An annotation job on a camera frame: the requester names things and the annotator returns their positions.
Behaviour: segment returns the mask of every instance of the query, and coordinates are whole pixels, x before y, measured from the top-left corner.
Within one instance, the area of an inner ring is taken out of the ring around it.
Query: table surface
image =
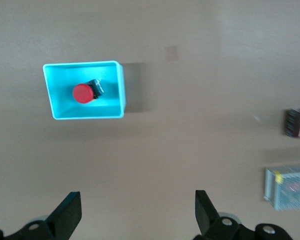
[[[54,120],[42,66],[106,60],[124,118]],[[300,0],[0,0],[0,229],[80,191],[73,240],[192,240],[198,189],[300,240],[300,210],[263,199],[265,167],[300,163],[295,107]]]

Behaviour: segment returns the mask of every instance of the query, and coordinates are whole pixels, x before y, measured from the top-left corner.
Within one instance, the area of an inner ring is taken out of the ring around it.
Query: red button
[[[74,99],[81,104],[86,104],[94,99],[94,91],[84,83],[80,83],[73,88],[72,95]]]

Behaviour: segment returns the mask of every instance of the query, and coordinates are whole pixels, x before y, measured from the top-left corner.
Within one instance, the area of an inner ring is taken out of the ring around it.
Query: cyan plastic tray
[[[117,61],[51,63],[43,66],[43,73],[54,119],[114,119],[124,116],[124,72]],[[73,88],[92,79],[100,81],[104,94],[89,103],[78,103],[73,97]]]

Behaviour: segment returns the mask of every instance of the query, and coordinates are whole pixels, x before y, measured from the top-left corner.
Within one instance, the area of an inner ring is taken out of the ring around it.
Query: screw
[[[226,226],[231,226],[232,225],[232,221],[229,218],[222,219],[222,223]]]
[[[265,231],[267,234],[275,234],[276,231],[271,226],[264,226],[263,231]]]
[[[32,224],[28,229],[31,231],[31,230],[35,230],[39,227],[39,224],[35,223],[35,224]]]

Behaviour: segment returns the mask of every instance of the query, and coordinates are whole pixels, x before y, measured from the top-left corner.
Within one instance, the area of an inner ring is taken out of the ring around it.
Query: yellow label
[[[275,174],[275,181],[278,184],[283,184],[284,183],[284,177],[281,175],[281,173],[279,171],[273,171],[273,173]]]

